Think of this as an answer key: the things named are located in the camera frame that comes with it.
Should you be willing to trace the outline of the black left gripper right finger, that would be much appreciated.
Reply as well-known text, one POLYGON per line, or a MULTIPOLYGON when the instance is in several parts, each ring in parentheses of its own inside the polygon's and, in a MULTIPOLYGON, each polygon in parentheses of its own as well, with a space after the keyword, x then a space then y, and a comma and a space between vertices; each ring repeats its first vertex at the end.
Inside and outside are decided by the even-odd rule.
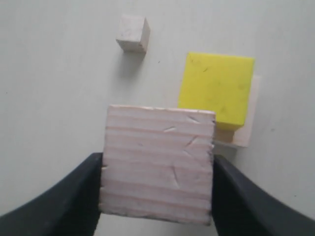
POLYGON ((315 221, 275 199, 214 156, 212 216, 220 236, 313 236, 315 221))

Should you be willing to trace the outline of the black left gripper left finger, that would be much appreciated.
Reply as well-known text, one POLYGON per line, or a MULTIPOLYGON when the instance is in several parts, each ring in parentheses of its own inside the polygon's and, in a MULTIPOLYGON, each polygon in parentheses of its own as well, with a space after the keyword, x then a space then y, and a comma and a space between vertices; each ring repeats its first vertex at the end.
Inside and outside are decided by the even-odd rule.
POLYGON ((101 152, 52 188, 0 218, 2 236, 92 236, 100 210, 101 152))

